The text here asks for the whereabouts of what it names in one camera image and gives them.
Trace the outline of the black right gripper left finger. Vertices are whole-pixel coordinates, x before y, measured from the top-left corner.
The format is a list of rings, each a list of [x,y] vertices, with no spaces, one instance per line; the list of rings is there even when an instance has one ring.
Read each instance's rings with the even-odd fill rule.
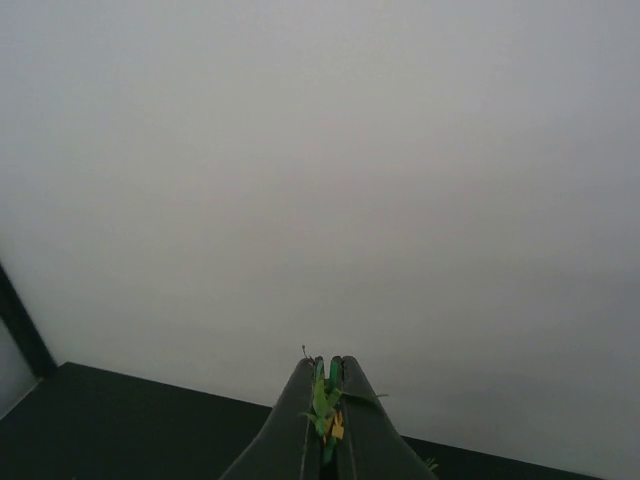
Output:
[[[304,415],[312,407],[318,357],[302,359],[264,425],[222,474],[226,480],[314,480],[320,477],[321,440]]]

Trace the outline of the small green christmas tree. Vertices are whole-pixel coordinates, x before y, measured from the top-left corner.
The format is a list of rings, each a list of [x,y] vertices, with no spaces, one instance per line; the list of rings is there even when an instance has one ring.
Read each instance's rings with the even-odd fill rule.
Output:
[[[311,406],[300,416],[311,424],[321,440],[321,466],[325,467],[334,460],[337,444],[344,439],[345,420],[340,402],[346,398],[372,403],[374,399],[387,397],[387,394],[355,394],[345,391],[343,379],[343,362],[334,357],[329,363],[329,375],[325,375],[323,359],[315,362],[312,385]]]

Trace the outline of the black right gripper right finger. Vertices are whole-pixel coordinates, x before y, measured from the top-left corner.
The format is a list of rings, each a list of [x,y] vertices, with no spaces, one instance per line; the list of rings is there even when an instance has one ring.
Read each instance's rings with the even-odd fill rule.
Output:
[[[341,358],[344,437],[335,451],[336,477],[428,480],[436,477],[397,432],[357,359]]]

